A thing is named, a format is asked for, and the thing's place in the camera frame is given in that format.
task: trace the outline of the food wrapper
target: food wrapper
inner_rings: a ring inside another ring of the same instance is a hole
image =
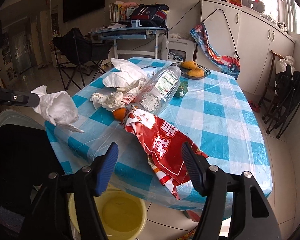
[[[182,144],[188,142],[196,154],[208,156],[172,124],[138,108],[127,115],[125,130],[137,136],[159,181],[179,199],[176,187],[190,180],[181,157]]]

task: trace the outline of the cabinet top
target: cabinet top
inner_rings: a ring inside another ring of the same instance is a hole
[[[278,26],[274,25],[273,23],[269,22],[267,19],[264,19],[262,16],[258,15],[257,13],[253,13],[249,10],[249,8],[244,8],[244,7],[240,7],[237,5],[234,5],[232,3],[228,3],[228,2],[224,2],[224,1],[220,1],[220,0],[203,0],[203,1],[208,1],[208,2],[214,2],[214,3],[218,3],[218,4],[222,4],[225,6],[229,6],[232,7],[234,9],[240,10],[242,12],[245,12],[265,23],[267,23],[268,25],[270,25],[271,27],[275,28],[276,30],[278,30],[279,32],[281,32],[283,35],[285,35],[287,38],[289,38],[291,41],[293,41],[294,43],[296,42],[294,38],[292,38],[289,34],[287,34],[286,32],[284,32],[282,29],[280,29]]]

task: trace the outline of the table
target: table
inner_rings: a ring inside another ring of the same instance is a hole
[[[166,29],[157,27],[126,27],[118,29],[108,29],[92,32],[90,35],[91,41],[96,42],[94,39],[98,37],[100,40],[113,40],[114,57],[118,58],[118,54],[135,54],[135,55],[148,55],[158,58],[158,41],[159,33],[164,33]],[[143,50],[117,50],[117,40],[132,40],[132,39],[149,39],[155,38],[154,52]]]
[[[130,61],[140,67],[150,65],[159,68],[171,63],[141,57]],[[71,174],[90,164],[115,142],[119,146],[119,158],[110,180],[113,186],[170,208],[202,209],[205,198],[193,189],[191,181],[177,187],[181,200],[176,200],[160,184],[148,165],[146,153],[137,137],[127,133],[111,112],[93,107],[89,101],[92,93],[109,94],[114,91],[102,83],[109,74],[102,75],[72,97],[79,110],[79,120],[74,125],[85,133],[73,133],[45,123],[52,148],[65,172]],[[272,191],[272,179],[263,137],[236,80],[211,71],[203,79],[188,81],[185,97],[173,98],[159,116],[189,136],[210,156],[210,164],[235,174],[251,171],[267,196]],[[232,193],[228,193],[225,218],[231,216],[231,206]]]

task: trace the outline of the row of book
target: row of book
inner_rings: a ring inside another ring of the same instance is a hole
[[[122,3],[123,2],[115,1],[109,4],[111,23],[128,21],[130,15],[135,10],[133,7],[128,7],[128,8],[123,7]]]

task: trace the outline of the power cord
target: power cord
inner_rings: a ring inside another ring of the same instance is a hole
[[[188,13],[188,12],[190,12],[194,7],[196,7],[198,4],[200,3],[200,1],[199,2],[197,2],[194,6],[192,6],[182,17],[181,17],[181,19],[169,30],[169,31],[171,31],[174,27],[176,27],[176,25],[183,19],[183,17],[184,16],[186,16],[186,14]],[[137,49],[137,48],[140,48],[140,47],[142,47],[142,46],[145,46],[145,45],[147,45],[147,44],[149,44],[150,42],[152,42],[152,41],[154,41],[155,39],[152,39],[151,41],[149,41],[149,42],[147,42],[146,44],[142,44],[142,45],[140,45],[140,46],[138,46],[138,47],[136,47],[136,48],[134,48],[134,49],[132,49],[132,50],[135,50],[135,49]]]

